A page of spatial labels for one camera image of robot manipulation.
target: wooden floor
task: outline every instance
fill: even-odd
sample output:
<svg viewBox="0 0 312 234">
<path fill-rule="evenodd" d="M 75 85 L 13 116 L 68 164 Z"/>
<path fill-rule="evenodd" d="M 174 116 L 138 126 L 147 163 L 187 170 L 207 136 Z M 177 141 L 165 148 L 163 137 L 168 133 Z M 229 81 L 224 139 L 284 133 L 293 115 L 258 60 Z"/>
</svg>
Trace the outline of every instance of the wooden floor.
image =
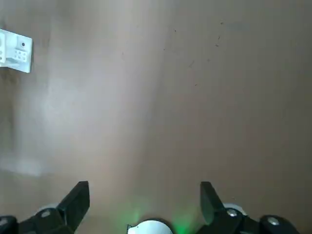
<svg viewBox="0 0 312 234">
<path fill-rule="evenodd" d="M 311 233 L 309 0 L 0 0 L 33 38 L 0 71 L 0 212 L 24 219 L 89 180 L 78 233 L 149 217 L 191 234 L 199 183 Z"/>
</svg>

